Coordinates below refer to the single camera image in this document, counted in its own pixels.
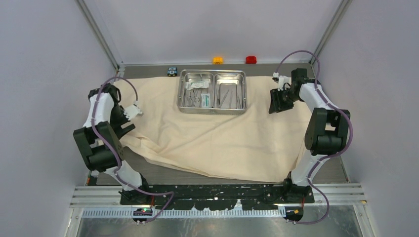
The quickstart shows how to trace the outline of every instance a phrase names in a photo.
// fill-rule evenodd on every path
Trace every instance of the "metal floor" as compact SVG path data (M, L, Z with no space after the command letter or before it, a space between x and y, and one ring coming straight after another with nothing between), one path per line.
M170 66L130 66L126 67L124 77L126 79L152 78L167 76L168 67L177 67L178 72L183 69L218 69L218 70L242 70L246 76L272 76L278 64L224 64L224 65L170 65ZM291 71L295 68L306 68L309 77L314 77L309 64L283 64L280 69L281 75L291 76ZM246 180L209 178L203 175L174 170L148 163L143 157L132 152L130 149L124 150L125 159L133 169L139 171L147 179L149 184L246 184L260 183ZM317 175L314 183L346 183L347 179L340 158L327 161ZM111 176L99 174L98 185L118 184Z
M325 206L304 208L302 220L317 220ZM135 225L132 219L82 218L78 237L361 237L352 206L331 206L329 218L315 225L293 225L283 218L158 219Z

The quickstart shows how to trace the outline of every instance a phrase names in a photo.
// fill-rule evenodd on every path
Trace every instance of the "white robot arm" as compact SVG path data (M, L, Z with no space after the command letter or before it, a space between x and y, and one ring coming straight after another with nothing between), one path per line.
M308 78L306 69L293 70L291 78L274 74L273 80L278 82L278 89L271 90L270 114L292 109L294 101L297 100L305 102L312 112L304 137L307 151L297 167L284 180L284 187L287 187L286 190L289 190L291 195L304 196L307 190L304 187L310 185L309 179L311 180L324 162L329 160L327 156L340 152L346 146L349 125L346 119L331 107L337 106L325 102L329 99L322 91L321 85L318 84L316 89L315 80ZM348 110L342 112L350 117Z

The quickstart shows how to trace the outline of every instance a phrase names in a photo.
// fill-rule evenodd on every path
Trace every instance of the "cable connector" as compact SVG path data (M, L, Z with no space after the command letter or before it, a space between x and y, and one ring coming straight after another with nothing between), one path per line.
M124 64L120 64L119 65L119 68L118 68L118 73L117 73L117 77L124 77L124 73L125 73L125 65Z
M278 90L284 90L284 85L286 83L288 83L289 85L291 85L291 78L287 77L287 76L278 76L277 77L277 83L278 83Z
M131 121L137 115L142 116L144 114L143 111L140 108L138 108L137 105L138 101L135 100L133 105L130 105L125 109L124 114L129 121Z

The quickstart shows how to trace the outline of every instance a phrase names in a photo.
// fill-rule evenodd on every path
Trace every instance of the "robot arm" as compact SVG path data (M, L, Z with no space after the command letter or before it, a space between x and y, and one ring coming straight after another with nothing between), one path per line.
M118 103L121 100L119 89L111 84L106 84L102 90L95 113L95 128L99 134L115 149L121 159L121 167L118 169L118 162L113 153L104 145L98 145L99 138L92 129L93 106L96 102L98 89L89 93L90 111L83 127L73 132L74 140L83 157L84 163L89 170L104 172L115 178L123 187L121 194L127 199L145 198L144 195L135 191L133 188L121 183L114 173L125 182L143 190L148 189L147 181L144 177L133 170L124 160L123 146L120 138L135 128L134 124L122 128L122 125L130 122L137 115L142 115L142 111L136 104L124 109Z
M295 195L300 193L305 196L307 189L304 187L309 186L308 178L312 179L328 158L319 160L327 155L336 154L346 146L349 125L339 112L328 106L320 97L317 90L324 95L322 87L318 85L316 90L314 79L308 78L306 69L293 70L291 83L287 77L273 79L279 84L278 89L271 90L270 114L292 109L297 100L305 102L312 112L304 137L307 151L297 167L284 180L286 190ZM348 110L342 111L350 117ZM317 162L320 164L310 173Z

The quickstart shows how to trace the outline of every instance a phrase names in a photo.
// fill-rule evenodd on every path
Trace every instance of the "enclosure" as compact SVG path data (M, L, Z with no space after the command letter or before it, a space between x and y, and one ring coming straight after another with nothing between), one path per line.
M417 234L417 1L41 0L1 5L4 236ZM314 178L331 204L324 221L286 223L281 211L290 205L277 203L275 211L240 210L233 216L166 210L160 219L136 226L132 211L141 205L120 205L120 185L109 175L89 172L83 163L72 132L88 116L89 91L106 79L165 77L168 67L177 67L179 74L236 70L250 78L271 77L287 54L301 49L319 57L323 90L351 112L354 128L347 152L327 161ZM245 64L249 55L257 56L257 64ZM211 64L214 57L223 57L224 64ZM314 57L299 53L285 61L281 74L289 77L296 68L307 69L310 78L319 70ZM234 101L229 108L239 104ZM278 185L210 178L151 164L129 148L124 153L150 185ZM313 190L313 196L303 220L317 220L326 211L319 192Z

